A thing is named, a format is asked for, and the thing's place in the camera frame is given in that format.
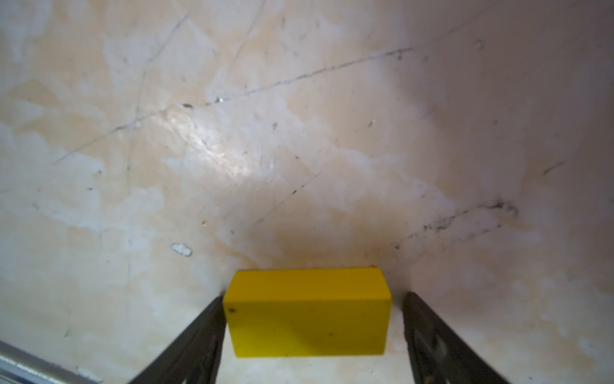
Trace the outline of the yellow block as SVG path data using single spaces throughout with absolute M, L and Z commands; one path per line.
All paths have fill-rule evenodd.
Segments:
M 377 267 L 240 270 L 223 307 L 238 358 L 381 355 L 392 295 Z

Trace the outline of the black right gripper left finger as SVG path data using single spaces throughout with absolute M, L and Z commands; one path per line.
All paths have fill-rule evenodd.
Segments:
M 225 327 L 223 297 L 220 295 L 131 380 L 132 384 L 215 383 L 222 361 Z

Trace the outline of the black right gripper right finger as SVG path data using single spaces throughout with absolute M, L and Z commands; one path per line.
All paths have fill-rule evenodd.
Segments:
M 401 310 L 415 383 L 508 383 L 419 295 L 407 293 Z

